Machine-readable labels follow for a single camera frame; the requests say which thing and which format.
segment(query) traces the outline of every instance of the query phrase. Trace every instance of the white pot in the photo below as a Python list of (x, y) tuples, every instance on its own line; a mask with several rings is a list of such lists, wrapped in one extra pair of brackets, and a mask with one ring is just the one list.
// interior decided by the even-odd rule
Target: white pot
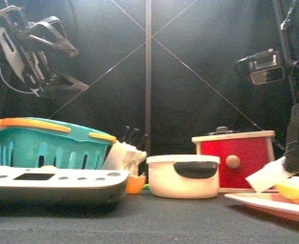
[(174, 154), (148, 157), (150, 190), (170, 198), (210, 198), (219, 193), (220, 157)]

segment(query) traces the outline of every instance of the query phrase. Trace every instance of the red box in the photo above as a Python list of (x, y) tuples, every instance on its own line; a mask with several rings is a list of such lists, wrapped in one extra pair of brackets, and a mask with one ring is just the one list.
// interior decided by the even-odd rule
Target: red box
[(220, 192), (250, 192), (246, 178), (275, 160), (274, 131), (194, 137), (198, 154), (220, 157)]

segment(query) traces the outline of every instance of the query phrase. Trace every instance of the black curtain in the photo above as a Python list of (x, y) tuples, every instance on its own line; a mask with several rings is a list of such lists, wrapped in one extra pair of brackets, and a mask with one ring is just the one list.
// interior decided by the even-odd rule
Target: black curtain
[[(51, 15), (62, 19), (80, 54), (74, 59), (52, 54), (51, 60), (58, 71), (91, 88), (46, 100), (7, 89), (0, 78), (0, 117), (48, 117), (116, 136), (126, 125), (144, 130), (147, 2), (10, 3), (24, 8), (30, 21)], [(286, 14), (291, 1), (282, 4)], [(282, 49), (272, 1), (152, 1), (151, 16), (151, 154), (196, 153), (192, 137), (219, 126), (243, 132), (272, 130), (285, 144), (293, 105), (289, 82), (255, 86), (234, 71), (242, 58)], [(299, 3), (289, 37), (299, 59)], [(20, 86), (14, 73), (7, 76)], [(285, 152), (275, 147), (275, 153)]]

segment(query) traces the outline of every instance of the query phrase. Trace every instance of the yellow fruit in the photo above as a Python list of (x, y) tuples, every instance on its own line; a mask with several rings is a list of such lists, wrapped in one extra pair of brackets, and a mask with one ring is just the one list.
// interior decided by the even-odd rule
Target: yellow fruit
[(299, 204), (299, 177), (293, 177), (277, 184), (279, 194)]

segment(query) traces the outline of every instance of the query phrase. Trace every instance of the basket handle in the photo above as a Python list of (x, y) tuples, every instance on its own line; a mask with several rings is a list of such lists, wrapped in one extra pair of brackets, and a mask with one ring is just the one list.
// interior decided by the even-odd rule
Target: basket handle
[(111, 135), (111, 134), (104, 134), (104, 133), (96, 133), (96, 132), (90, 132), (90, 137), (92, 138), (98, 138), (98, 139), (103, 139), (103, 140), (108, 140), (111, 141), (114, 144), (118, 141), (116, 136)]
[(36, 119), (28, 119), (28, 118), (4, 118), (0, 119), (0, 128), (6, 127), (31, 127), (31, 128), (39, 128), (39, 129), (48, 129), (58, 132), (71, 132), (71, 128), (46, 122), (39, 121)]

